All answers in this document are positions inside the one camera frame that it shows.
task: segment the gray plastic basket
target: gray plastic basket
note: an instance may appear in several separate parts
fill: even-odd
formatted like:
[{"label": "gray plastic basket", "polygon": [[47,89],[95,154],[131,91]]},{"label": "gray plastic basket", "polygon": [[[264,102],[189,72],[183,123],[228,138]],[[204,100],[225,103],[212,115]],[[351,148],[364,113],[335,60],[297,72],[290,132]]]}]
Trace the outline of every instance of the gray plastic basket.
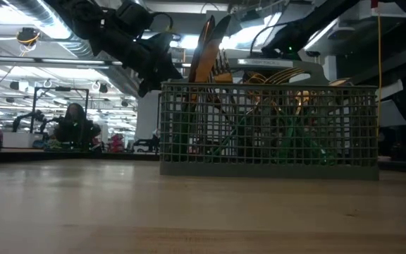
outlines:
[{"label": "gray plastic basket", "polygon": [[375,99],[366,86],[165,83],[161,173],[378,179]]}]

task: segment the duct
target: duct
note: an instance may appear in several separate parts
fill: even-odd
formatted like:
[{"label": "duct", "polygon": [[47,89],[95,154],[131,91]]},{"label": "duct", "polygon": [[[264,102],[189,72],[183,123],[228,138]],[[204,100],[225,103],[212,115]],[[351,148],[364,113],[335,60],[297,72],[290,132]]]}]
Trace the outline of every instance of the duct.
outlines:
[{"label": "duct", "polygon": [[[42,0],[3,0],[14,11],[30,17],[44,34],[53,39],[67,39],[73,42],[60,42],[59,44],[79,59],[93,58],[92,49],[87,41],[77,37],[73,31],[64,23],[61,17],[49,8]],[[110,59],[108,54],[102,52],[100,57]],[[111,83],[122,93],[136,95],[137,86],[133,79],[125,74],[121,67],[110,67],[106,70],[96,70],[106,75]]]}]

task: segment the wooden table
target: wooden table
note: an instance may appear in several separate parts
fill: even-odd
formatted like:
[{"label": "wooden table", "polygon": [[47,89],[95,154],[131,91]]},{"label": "wooden table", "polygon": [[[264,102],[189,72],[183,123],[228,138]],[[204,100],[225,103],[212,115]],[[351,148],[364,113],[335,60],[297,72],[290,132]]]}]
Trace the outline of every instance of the wooden table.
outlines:
[{"label": "wooden table", "polygon": [[158,162],[0,164],[0,253],[404,253],[406,174],[159,175]]}]

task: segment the white wall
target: white wall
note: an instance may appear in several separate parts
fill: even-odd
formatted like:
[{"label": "white wall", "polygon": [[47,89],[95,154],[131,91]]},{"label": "white wall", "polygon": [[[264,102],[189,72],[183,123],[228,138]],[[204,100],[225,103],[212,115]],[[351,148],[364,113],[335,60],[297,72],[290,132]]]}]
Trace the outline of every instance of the white wall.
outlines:
[{"label": "white wall", "polygon": [[151,91],[137,102],[136,140],[152,138],[153,131],[156,130],[159,93],[160,91]]}]

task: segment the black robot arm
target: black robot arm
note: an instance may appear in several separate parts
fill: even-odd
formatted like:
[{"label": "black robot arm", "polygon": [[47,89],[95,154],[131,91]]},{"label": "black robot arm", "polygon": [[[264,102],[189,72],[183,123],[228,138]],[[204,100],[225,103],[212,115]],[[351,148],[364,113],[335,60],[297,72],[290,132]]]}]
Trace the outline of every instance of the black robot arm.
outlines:
[{"label": "black robot arm", "polygon": [[26,119],[28,117],[34,117],[34,120],[36,121],[43,121],[45,115],[40,110],[37,110],[36,112],[30,112],[28,114],[18,116],[15,121],[12,123],[12,132],[17,132],[18,127],[20,126],[20,122],[22,119]]},{"label": "black robot arm", "polygon": [[149,13],[132,1],[118,9],[101,8],[88,0],[46,0],[73,32],[89,40],[93,54],[104,51],[139,73],[141,97],[150,90],[160,90],[161,82],[182,78],[168,52],[173,35],[159,33],[148,40],[140,39],[159,13]]},{"label": "black robot arm", "polygon": [[60,117],[54,117],[54,118],[49,119],[49,120],[43,119],[43,123],[42,123],[42,125],[40,126],[40,133],[43,134],[43,132],[44,132],[45,128],[47,127],[47,124],[48,124],[48,123],[51,123],[51,122],[60,123],[60,122],[62,122],[63,120],[64,120],[64,118],[63,118],[62,116],[60,116]]},{"label": "black robot arm", "polygon": [[307,17],[291,22],[279,30],[269,44],[262,48],[264,56],[280,57],[275,49],[279,49],[281,54],[298,52],[315,32],[326,27],[358,2],[359,0],[326,0]]}]

